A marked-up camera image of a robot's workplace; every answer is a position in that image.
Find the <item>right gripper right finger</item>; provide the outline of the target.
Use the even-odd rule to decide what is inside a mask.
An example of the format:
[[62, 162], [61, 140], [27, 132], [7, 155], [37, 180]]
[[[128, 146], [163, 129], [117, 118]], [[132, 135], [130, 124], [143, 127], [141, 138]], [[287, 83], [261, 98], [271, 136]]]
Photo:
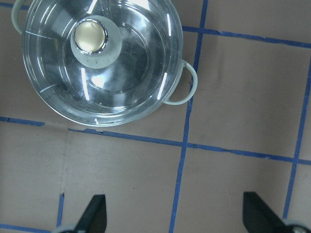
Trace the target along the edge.
[[256, 192], [243, 193], [243, 224], [248, 233], [293, 233]]

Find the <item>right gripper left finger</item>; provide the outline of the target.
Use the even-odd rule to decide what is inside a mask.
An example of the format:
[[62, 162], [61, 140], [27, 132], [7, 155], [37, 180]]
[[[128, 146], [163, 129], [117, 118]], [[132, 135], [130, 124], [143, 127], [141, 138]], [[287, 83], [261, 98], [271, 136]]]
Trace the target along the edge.
[[73, 229], [74, 233], [104, 233], [107, 228], [105, 194], [94, 195], [80, 220]]

